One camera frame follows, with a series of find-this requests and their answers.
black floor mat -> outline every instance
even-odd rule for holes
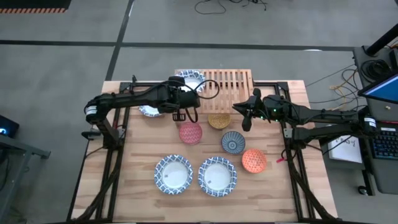
[[[63,13],[71,0],[0,0],[0,13]]]

chair wheel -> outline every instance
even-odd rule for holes
[[[358,187],[358,192],[359,192],[361,195],[366,195],[366,196],[368,196],[368,191],[366,190],[366,187],[365,187],[365,186],[359,186],[359,187]]]

wooden dish rack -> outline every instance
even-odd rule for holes
[[[238,114],[232,109],[234,103],[244,102],[253,92],[253,79],[250,69],[196,69],[206,77],[214,80],[220,86],[218,96],[205,100],[200,99],[198,113],[206,114]],[[206,82],[200,96],[211,97],[217,93],[217,87],[212,82]]]

bowl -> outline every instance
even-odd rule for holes
[[[261,150],[249,149],[242,157],[244,169],[253,174],[258,174],[266,169],[267,158]]]
[[[230,124],[231,116],[229,114],[210,114],[208,121],[211,127],[222,130]]]
[[[243,152],[246,142],[241,133],[229,131],[221,138],[221,145],[227,153],[238,155]]]
[[[197,123],[183,123],[180,127],[180,139],[185,144],[194,145],[200,142],[202,130]]]

yellow bowl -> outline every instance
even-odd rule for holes
[[[211,127],[222,130],[230,124],[231,116],[229,114],[209,114],[208,120]]]

